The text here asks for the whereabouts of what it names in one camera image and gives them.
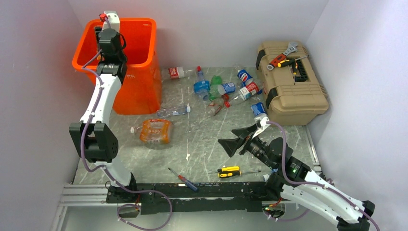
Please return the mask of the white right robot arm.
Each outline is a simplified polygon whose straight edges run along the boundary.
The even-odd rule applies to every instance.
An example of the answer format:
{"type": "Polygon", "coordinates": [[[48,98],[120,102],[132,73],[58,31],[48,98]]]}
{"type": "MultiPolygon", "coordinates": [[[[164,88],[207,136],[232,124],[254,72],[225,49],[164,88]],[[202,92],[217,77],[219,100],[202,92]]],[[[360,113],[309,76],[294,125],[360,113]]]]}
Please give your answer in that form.
{"type": "Polygon", "coordinates": [[[290,200],[311,210],[334,224],[339,231],[368,231],[370,225],[379,230],[372,215],[375,204],[360,201],[341,192],[311,167],[295,158],[287,145],[282,126],[281,137],[266,143],[259,138],[264,130],[260,123],[233,129],[235,139],[218,139],[229,157],[236,152],[250,153],[273,173],[265,182],[266,196],[290,200]]]}

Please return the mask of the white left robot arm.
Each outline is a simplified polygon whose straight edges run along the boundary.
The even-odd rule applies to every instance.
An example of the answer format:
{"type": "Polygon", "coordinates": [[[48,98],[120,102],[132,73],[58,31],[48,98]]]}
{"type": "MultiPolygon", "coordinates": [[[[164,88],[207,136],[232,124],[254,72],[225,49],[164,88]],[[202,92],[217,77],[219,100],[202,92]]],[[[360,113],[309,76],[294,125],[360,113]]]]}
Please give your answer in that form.
{"type": "Polygon", "coordinates": [[[136,180],[117,156],[118,139],[109,128],[113,104],[127,72],[126,41],[117,30],[105,28],[98,33],[97,43],[96,56],[101,60],[96,70],[82,66],[96,78],[94,92],[80,121],[70,124],[69,133],[86,171],[102,170],[119,196],[132,202],[139,193],[136,180]]]}

